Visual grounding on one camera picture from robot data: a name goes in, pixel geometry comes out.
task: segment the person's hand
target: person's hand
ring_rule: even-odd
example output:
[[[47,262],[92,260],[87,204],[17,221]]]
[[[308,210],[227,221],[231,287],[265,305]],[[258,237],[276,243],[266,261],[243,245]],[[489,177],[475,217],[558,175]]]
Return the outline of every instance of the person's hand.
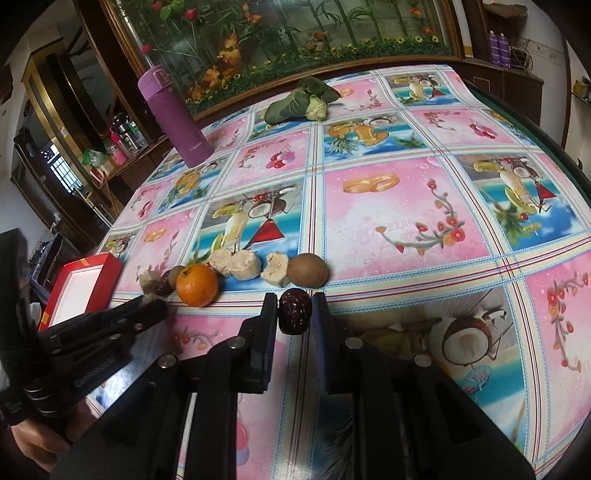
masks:
[[[80,402],[66,426],[68,440],[77,441],[95,421],[86,402]],[[36,420],[25,420],[12,427],[12,435],[21,452],[47,472],[51,472],[58,456],[70,449],[65,439]]]

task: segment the orange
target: orange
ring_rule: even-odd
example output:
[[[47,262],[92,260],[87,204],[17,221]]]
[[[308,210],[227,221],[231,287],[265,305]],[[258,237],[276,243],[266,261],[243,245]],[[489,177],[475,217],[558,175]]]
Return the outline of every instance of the orange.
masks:
[[[179,298],[187,305],[203,307],[215,298],[219,285],[211,268],[193,263],[178,274],[176,287]]]

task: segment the metal screw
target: metal screw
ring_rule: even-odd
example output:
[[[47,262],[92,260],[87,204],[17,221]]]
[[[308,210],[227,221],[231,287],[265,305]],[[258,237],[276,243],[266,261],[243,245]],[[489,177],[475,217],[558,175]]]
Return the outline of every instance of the metal screw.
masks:
[[[420,366],[420,367],[423,367],[423,368],[430,367],[430,366],[431,366],[431,363],[432,363],[432,361],[431,361],[431,357],[430,357],[430,356],[428,356],[428,355],[417,355],[417,356],[414,358],[414,362],[415,362],[415,363],[416,363],[418,366]]]
[[[357,337],[349,337],[345,340],[345,345],[347,348],[351,348],[351,350],[357,350],[363,347],[363,340]]]
[[[160,368],[171,368],[177,363],[177,358],[174,355],[163,355],[158,358],[158,366]]]
[[[226,343],[228,344],[228,346],[235,350],[238,348],[242,348],[243,346],[246,345],[246,340],[244,338],[242,338],[241,336],[237,335],[235,337],[231,337],[228,340],[226,340]]]

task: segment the red gift box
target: red gift box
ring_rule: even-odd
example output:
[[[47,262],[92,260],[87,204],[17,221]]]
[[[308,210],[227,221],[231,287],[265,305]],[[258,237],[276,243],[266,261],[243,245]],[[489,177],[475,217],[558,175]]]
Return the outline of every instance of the red gift box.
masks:
[[[108,252],[64,265],[41,317],[39,331],[76,315],[107,308],[122,268],[123,263]]]

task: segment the thermos lid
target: thermos lid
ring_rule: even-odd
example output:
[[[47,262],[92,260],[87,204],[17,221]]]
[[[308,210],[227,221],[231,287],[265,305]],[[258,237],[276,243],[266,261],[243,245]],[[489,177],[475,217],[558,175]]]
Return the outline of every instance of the thermos lid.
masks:
[[[139,91],[146,100],[173,84],[170,75],[163,66],[156,65],[144,73],[138,81]]]

